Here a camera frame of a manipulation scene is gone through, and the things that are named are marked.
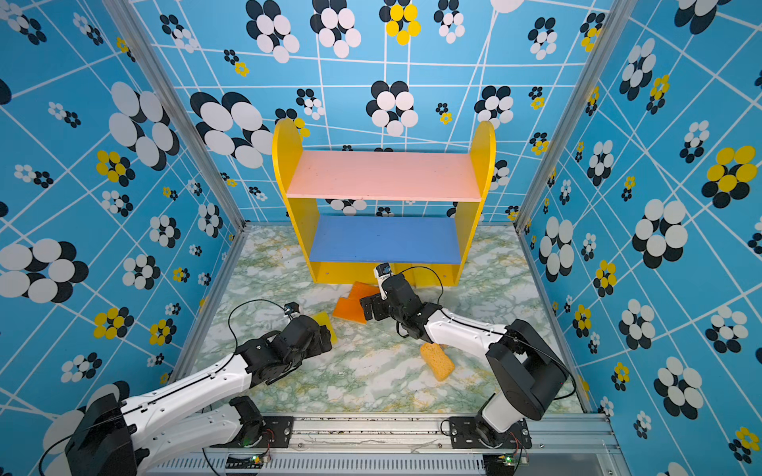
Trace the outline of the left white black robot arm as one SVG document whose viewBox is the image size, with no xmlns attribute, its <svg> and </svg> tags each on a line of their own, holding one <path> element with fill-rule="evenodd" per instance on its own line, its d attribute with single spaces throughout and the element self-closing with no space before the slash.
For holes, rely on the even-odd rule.
<svg viewBox="0 0 762 476">
<path fill-rule="evenodd" d="M 299 315 L 163 389 L 125 400 L 103 395 L 87 406 L 51 466 L 65 475 L 143 475 L 210 446 L 271 446 L 277 434 L 247 391 L 281 380 L 332 348 L 329 329 Z"/>
</svg>

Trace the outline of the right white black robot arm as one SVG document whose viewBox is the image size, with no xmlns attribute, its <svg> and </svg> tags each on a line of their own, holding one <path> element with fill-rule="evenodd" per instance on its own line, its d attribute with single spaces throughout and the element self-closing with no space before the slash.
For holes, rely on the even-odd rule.
<svg viewBox="0 0 762 476">
<path fill-rule="evenodd" d="M 506 442 L 522 420 L 539 422 L 571 377 L 527 321 L 497 325 L 467 319 L 438 303 L 422 301 L 402 275 L 389 275 L 379 284 L 379 293 L 360 300 L 366 319 L 393 319 L 405 337 L 454 347 L 489 366 L 499 391 L 480 408 L 473 430 L 488 447 Z"/>
</svg>

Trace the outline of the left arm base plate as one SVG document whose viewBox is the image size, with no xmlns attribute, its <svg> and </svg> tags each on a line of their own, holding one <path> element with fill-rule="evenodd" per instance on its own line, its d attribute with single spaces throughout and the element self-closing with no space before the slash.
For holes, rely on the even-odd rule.
<svg viewBox="0 0 762 476">
<path fill-rule="evenodd" d="M 214 444 L 219 448 L 283 449 L 290 445 L 295 418 L 292 416 L 264 416 L 260 424 L 244 428 L 231 442 Z"/>
</svg>

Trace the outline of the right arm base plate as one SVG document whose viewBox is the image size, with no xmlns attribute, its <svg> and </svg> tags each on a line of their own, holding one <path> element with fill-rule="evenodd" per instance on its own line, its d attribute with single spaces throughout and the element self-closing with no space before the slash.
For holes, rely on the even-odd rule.
<svg viewBox="0 0 762 476">
<path fill-rule="evenodd" d="M 517 451 L 533 446 L 525 418 L 498 432 L 477 416 L 451 416 L 446 420 L 453 449 L 507 449 Z"/>
</svg>

